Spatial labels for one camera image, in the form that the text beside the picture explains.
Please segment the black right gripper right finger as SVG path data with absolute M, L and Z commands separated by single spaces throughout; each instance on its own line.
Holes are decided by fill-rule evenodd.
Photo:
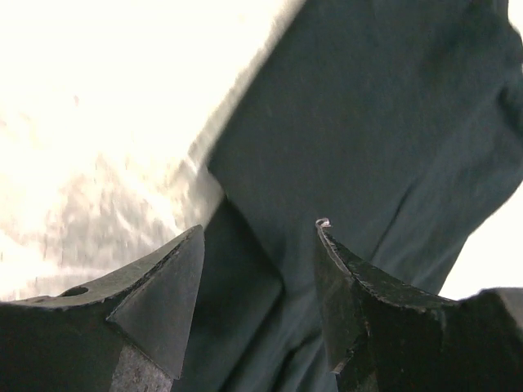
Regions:
M 519 391 L 522 290 L 453 301 L 362 261 L 316 222 L 315 281 L 340 391 Z

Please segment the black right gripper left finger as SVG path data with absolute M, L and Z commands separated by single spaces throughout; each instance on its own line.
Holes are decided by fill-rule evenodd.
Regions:
M 59 296 L 2 303 L 2 390 L 169 391 L 182 374 L 203 259 L 195 226 Z

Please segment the black t shirt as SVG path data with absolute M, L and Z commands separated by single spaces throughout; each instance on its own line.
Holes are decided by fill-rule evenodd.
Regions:
M 522 181 L 505 1 L 307 1 L 208 162 L 225 199 L 176 391 L 333 391 L 315 222 L 427 292 Z

